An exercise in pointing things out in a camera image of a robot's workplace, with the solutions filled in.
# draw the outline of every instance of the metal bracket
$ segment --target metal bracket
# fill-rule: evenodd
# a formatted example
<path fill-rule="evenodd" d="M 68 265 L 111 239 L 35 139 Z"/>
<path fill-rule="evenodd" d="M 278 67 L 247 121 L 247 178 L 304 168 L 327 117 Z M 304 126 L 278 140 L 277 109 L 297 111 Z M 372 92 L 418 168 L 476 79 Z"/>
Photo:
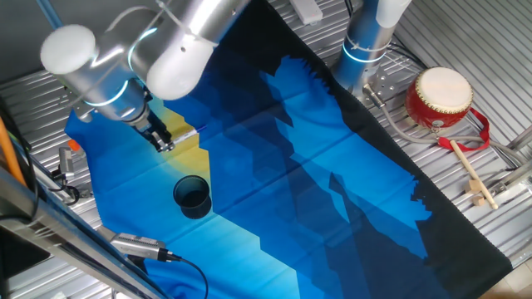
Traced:
<path fill-rule="evenodd" d="M 490 188 L 490 193 L 495 197 L 519 183 L 525 182 L 528 184 L 530 180 L 532 180 L 532 160 L 506 175 Z"/>

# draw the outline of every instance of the metal pipe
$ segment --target metal pipe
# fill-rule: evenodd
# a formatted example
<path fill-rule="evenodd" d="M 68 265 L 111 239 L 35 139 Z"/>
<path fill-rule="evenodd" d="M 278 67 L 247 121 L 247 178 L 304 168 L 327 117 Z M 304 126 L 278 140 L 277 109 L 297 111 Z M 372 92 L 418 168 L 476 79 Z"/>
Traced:
<path fill-rule="evenodd" d="M 63 26 L 63 22 L 61 22 L 61 19 L 57 16 L 57 12 L 53 9 L 49 0 L 37 0 L 37 4 L 41 8 L 42 13 L 44 13 L 44 16 L 50 22 L 50 25 L 52 25 L 53 30 Z"/>
<path fill-rule="evenodd" d="M 339 60 L 332 73 L 358 99 L 362 88 L 372 85 L 377 69 L 392 39 L 399 17 L 410 1 L 364 0 L 351 16 Z"/>

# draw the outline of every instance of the black fabric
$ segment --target black fabric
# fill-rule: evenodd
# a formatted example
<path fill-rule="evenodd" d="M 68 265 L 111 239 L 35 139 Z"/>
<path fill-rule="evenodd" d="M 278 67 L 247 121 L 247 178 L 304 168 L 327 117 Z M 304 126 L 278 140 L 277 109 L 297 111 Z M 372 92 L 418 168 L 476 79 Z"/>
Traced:
<path fill-rule="evenodd" d="M 242 37 L 262 41 L 243 40 Z M 428 253 L 424 263 L 433 269 L 440 284 L 452 297 L 477 298 L 512 270 L 508 258 L 422 173 L 373 115 L 334 80 L 324 62 L 289 29 L 269 4 L 253 0 L 223 43 L 226 48 L 245 57 L 248 64 L 270 75 L 274 75 L 284 56 L 307 61 L 337 99 L 346 125 L 415 175 L 419 184 L 413 197 L 422 199 L 426 209 L 432 212 L 428 220 L 418 223 Z"/>

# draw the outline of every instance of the drum stick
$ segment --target drum stick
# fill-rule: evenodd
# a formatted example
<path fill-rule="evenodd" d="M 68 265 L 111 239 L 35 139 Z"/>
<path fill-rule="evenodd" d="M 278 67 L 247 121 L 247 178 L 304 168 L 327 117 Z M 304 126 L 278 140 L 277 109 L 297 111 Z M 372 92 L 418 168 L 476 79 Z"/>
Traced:
<path fill-rule="evenodd" d="M 456 144 L 456 141 L 451 140 L 451 146 L 455 150 L 455 153 L 458 156 L 458 158 L 460 158 L 460 161 L 462 161 L 462 164 L 464 165 L 465 169 L 467 169 L 467 171 L 471 175 L 471 178 L 476 179 L 477 181 L 480 182 L 480 190 L 482 191 L 482 194 L 484 194 L 484 197 L 486 198 L 488 203 L 490 203 L 493 209 L 498 209 L 499 206 L 494 201 L 493 197 L 491 196 L 490 191 L 485 187 L 484 183 L 482 183 L 482 180 L 480 180 L 478 174 L 476 174 L 475 170 L 473 169 L 473 167 L 471 166 L 467 158 L 464 156 L 464 153 Z"/>

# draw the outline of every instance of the red drum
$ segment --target red drum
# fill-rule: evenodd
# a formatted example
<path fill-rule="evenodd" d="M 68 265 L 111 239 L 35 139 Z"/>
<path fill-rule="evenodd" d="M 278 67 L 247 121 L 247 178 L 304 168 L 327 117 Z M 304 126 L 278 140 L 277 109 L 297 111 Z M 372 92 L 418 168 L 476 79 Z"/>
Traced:
<path fill-rule="evenodd" d="M 472 101 L 473 89 L 458 71 L 432 67 L 408 87 L 405 107 L 417 124 L 430 129 L 446 128 L 466 116 Z"/>

